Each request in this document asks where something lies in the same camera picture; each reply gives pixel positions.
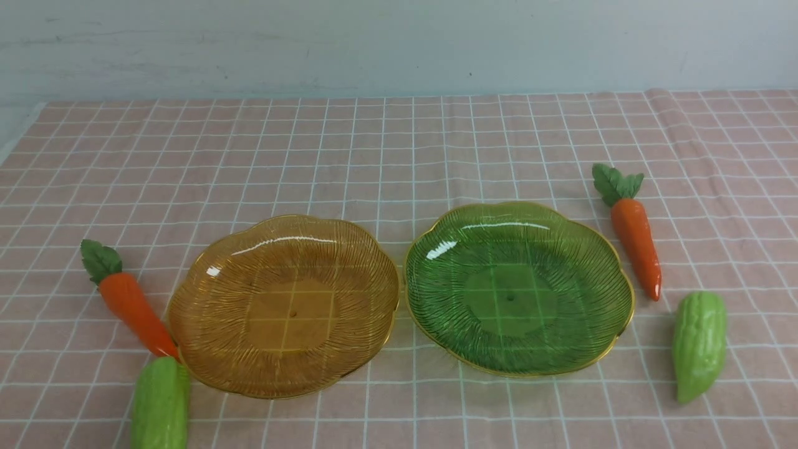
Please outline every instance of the plate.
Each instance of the plate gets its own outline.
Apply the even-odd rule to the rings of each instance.
[[[610,242],[535,203],[449,211],[413,243],[405,279],[418,327],[497,375],[585,368],[612,349],[634,312]]]
[[[168,307],[180,357],[200,382],[256,398],[323,389],[388,339],[399,273],[367,231],[281,216],[209,246]]]

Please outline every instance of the carrot leaves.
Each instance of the carrot leaves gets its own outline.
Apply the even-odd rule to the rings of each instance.
[[[102,243],[84,239],[81,242],[83,266],[94,284],[100,285],[106,277],[122,271],[122,259],[113,248]]]
[[[601,194],[604,204],[610,207],[622,198],[634,198],[640,191],[642,182],[642,173],[624,177],[615,167],[593,164],[593,186]]]

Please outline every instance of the orange carrot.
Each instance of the orange carrot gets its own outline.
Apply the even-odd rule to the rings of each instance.
[[[122,260],[112,248],[94,240],[81,242],[83,266],[100,290],[105,305],[156,356],[180,359],[166,326],[155,314],[136,278],[122,271]]]
[[[616,168],[593,164],[593,186],[611,207],[610,219],[618,239],[632,264],[634,275],[649,298],[659,301],[662,270],[651,236],[646,209],[634,199],[643,182],[643,174],[624,177]]]

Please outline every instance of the wall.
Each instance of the wall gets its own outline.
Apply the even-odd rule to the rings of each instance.
[[[0,105],[785,87],[796,0],[5,0]]]

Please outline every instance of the fake vegetable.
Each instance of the fake vegetable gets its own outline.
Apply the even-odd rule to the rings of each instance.
[[[677,400],[688,403],[712,387],[726,357],[726,306],[711,292],[685,297],[676,312],[674,368]]]
[[[83,240],[81,255],[83,266],[92,282],[97,284],[108,309],[139,337],[150,352],[179,360],[169,331],[147,303],[136,278],[122,271],[119,254],[94,240]]]
[[[173,357],[144,367],[133,396],[131,449],[185,449],[190,394],[188,371]]]
[[[634,275],[646,295],[659,301],[662,269],[646,209],[634,199],[642,181],[642,173],[624,177],[616,168],[593,164],[593,186],[601,193],[604,204],[611,207],[612,227],[629,257]]]

